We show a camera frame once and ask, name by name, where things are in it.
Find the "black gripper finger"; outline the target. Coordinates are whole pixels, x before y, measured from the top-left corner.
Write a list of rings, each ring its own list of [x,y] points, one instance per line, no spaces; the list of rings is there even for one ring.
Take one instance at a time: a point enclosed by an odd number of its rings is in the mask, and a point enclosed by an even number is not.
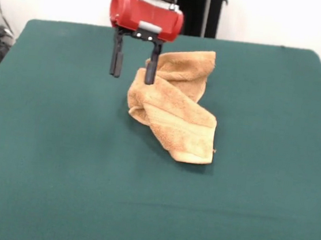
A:
[[[152,43],[153,43],[153,49],[152,49],[152,53],[149,59],[149,63],[147,64],[146,73],[145,73],[145,84],[147,85],[154,84],[158,59],[164,44],[162,40],[153,40]]]
[[[114,35],[114,50],[112,52],[112,60],[110,66],[110,74],[115,77],[120,77],[120,72],[122,70],[122,62],[123,62],[123,37],[125,35],[125,31],[121,28],[115,29]]]

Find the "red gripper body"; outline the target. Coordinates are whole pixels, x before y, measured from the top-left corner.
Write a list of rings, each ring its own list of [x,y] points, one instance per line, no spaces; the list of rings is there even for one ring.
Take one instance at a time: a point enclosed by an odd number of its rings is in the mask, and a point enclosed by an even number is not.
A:
[[[184,15],[178,5],[163,0],[111,0],[110,22],[114,27],[144,29],[165,42],[180,33]]]

